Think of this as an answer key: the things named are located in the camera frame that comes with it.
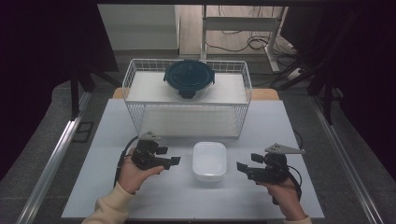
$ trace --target hand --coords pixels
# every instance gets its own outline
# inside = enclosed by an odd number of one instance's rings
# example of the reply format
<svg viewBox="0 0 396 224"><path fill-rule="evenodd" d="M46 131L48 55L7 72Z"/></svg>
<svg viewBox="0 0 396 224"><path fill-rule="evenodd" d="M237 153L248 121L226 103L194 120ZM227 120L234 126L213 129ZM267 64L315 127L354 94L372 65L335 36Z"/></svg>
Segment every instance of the hand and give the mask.
<svg viewBox="0 0 396 224"><path fill-rule="evenodd" d="M275 197L279 202L280 211L288 221L298 221L306 218L306 214L298 200L296 188L288 178L281 184L268 184L257 182L268 188L268 194Z"/></svg>
<svg viewBox="0 0 396 224"><path fill-rule="evenodd" d="M128 193L134 194L140 189L143 182L151 175L158 175L163 171L163 166L153 167L145 171L137 168L131 160L134 148L125 157L125 160L121 166L119 184Z"/></svg>

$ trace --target floor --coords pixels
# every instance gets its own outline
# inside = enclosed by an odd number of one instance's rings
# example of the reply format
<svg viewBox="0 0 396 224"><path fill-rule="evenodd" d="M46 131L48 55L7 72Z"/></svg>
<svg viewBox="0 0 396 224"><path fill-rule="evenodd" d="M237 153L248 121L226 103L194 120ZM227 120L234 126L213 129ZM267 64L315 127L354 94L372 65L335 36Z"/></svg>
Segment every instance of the floor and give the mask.
<svg viewBox="0 0 396 224"><path fill-rule="evenodd" d="M282 51L293 52L293 49L283 41L281 37L276 41ZM233 42L236 49L243 44L244 42ZM197 48L194 45L185 49L186 51L183 51L184 53L180 53L180 55L155 51L115 52L120 72L109 73L109 75L122 81L128 63L132 58L198 59L199 52L197 53L196 50L199 50L199 47ZM209 51L208 59L246 61L254 88L267 88L277 78L277 75L272 74L263 53L235 54ZM293 61L292 58L279 60L283 60L282 63L284 64ZM34 223L80 222L80 220L61 219L60 215L90 148L90 142L106 107L106 102L115 90L115 87L101 78L95 75L92 75L92 78L96 88L92 93L87 112L82 119L84 123L92 124L92 131L91 133L79 132L75 134L74 140L79 141L72 142L67 149L63 162L35 216ZM304 161L325 214L324 219L314 220L314 223L371 223L361 206L361 199L357 197L356 190L346 175L341 158L337 156L331 138L326 134L326 129L320 122L313 97L306 92L309 81L308 79L287 90L279 91L278 94L285 104L291 126L296 132L297 141L307 151L304 155ZM54 89L52 104L46 117L42 120L14 166L0 182L0 223L15 223L20 216L22 208L70 119L71 99L69 92L68 82ZM351 164L356 169L361 182L368 190L368 194L383 218L382 223L396 223L395 181L346 119L336 101L332 104L332 121L332 127L336 130ZM270 220L269 223L281 223L281 221Z"/></svg>

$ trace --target white wall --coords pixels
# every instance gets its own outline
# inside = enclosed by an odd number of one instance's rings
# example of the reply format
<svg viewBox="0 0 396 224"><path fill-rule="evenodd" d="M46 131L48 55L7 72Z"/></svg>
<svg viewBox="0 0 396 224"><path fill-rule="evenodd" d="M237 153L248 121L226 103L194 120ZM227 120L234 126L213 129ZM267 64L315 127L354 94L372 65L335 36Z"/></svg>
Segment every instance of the white wall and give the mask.
<svg viewBox="0 0 396 224"><path fill-rule="evenodd" d="M98 7L113 50L178 49L177 6Z"/></svg>

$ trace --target person's left hand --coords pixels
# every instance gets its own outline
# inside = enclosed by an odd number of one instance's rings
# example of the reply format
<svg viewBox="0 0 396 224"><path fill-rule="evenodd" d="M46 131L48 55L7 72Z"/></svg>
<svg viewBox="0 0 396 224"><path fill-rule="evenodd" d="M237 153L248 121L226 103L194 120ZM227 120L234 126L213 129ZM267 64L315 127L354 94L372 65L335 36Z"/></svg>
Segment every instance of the person's left hand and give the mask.
<svg viewBox="0 0 396 224"><path fill-rule="evenodd" d="M131 160L131 155L134 151L132 148L128 155L125 157L124 162L121 166L119 184L128 193L134 194L143 182L151 175L158 175L163 171L163 166L153 167L147 170L140 170L137 168Z"/></svg>

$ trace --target metal rail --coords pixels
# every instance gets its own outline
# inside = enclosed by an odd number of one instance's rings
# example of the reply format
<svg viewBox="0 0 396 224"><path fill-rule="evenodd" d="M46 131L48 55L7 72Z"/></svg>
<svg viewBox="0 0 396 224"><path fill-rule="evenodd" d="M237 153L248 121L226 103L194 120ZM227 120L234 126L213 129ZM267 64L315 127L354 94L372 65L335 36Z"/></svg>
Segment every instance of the metal rail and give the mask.
<svg viewBox="0 0 396 224"><path fill-rule="evenodd" d="M383 224L384 221L378 213L373 198L371 197L369 191L361 181L361 178L358 172L356 171L355 167L353 166L352 161L348 157L347 152L344 149L340 139L338 138L338 135L334 127L332 125L329 125L327 120L323 116L321 112L322 111L321 104L318 97L311 96L311 100L314 105L314 108L316 109L320 123L323 125L326 134L329 136L330 140L332 141L332 147L335 151L335 154L337 155L338 160L341 163L341 166L346 172L346 176L361 203L364 213L366 214L370 223Z"/></svg>
<svg viewBox="0 0 396 224"><path fill-rule="evenodd" d="M38 209L40 208L41 203L44 200L44 197L50 188L50 184L52 183L53 178L58 171L59 165L64 158L64 154L67 151L67 148L70 145L70 142L73 138L73 135L82 119L82 116L85 112L85 107L88 104L91 98L91 94L88 92L84 92L79 101L80 110L77 117L74 120L70 120L66 127L64 128L64 132L61 135L61 138L58 141L55 149L52 152L52 155L49 158L49 161L44 168L41 176L39 177L37 183L35 184L35 188L30 194L27 203L25 204L20 217L17 220L17 223L32 223L35 219L35 215L37 214Z"/></svg>

